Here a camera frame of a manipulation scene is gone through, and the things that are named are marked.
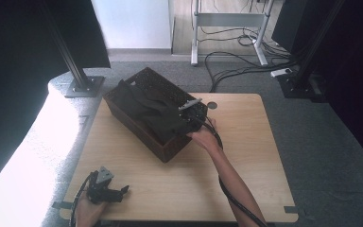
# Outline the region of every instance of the person's left hand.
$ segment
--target person's left hand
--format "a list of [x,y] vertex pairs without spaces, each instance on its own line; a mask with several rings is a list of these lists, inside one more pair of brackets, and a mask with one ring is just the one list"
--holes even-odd
[[93,204],[87,197],[87,192],[83,191],[78,198],[78,206],[76,207],[76,226],[77,227],[92,227],[101,217],[107,202],[103,201],[100,204]]

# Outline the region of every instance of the white wall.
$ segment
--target white wall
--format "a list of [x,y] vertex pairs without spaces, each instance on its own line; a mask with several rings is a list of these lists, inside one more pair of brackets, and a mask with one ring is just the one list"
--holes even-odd
[[92,0],[107,49],[170,49],[173,0]]

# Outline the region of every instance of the open box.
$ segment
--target open box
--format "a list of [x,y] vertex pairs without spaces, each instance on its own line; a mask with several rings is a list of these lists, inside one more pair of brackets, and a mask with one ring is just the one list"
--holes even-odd
[[[190,96],[181,88],[148,67],[131,78],[126,79],[125,82],[133,84],[141,89],[154,89],[155,92],[162,94],[179,107],[184,105],[187,100],[195,99],[193,96]],[[147,124],[142,121],[132,119],[112,101],[116,96],[116,93],[117,87],[110,90],[103,96],[111,110],[111,113],[130,131],[132,131],[162,162],[167,163],[170,161],[191,141],[190,137],[186,135],[179,135],[172,137],[165,143],[162,142]],[[207,107],[202,103],[198,103],[198,105],[206,115],[208,111]]]

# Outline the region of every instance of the white metal frame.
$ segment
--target white metal frame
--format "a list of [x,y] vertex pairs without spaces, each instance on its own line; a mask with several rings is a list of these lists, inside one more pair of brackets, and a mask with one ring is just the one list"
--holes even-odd
[[253,46],[261,64],[267,65],[268,62],[261,49],[261,43],[267,28],[273,1],[269,0],[265,13],[201,13],[199,12],[199,0],[196,0],[196,9],[193,16],[194,34],[191,48],[191,64],[196,66],[199,63],[199,43],[197,40],[199,26],[248,26],[260,27],[258,38],[256,41],[253,41]]

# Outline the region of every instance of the wooden table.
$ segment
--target wooden table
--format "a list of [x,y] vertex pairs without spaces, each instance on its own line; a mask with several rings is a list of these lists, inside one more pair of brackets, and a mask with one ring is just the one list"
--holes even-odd
[[[217,108],[215,118],[224,150],[256,198],[267,222],[294,222],[297,214],[285,171],[259,95],[191,94]],[[235,221],[220,189],[216,169],[205,150],[189,143],[162,163],[110,112],[102,100],[65,201],[73,201],[91,171],[106,167],[114,178],[110,188],[130,186],[121,203],[103,214],[111,220]],[[70,211],[61,209],[63,218]]]

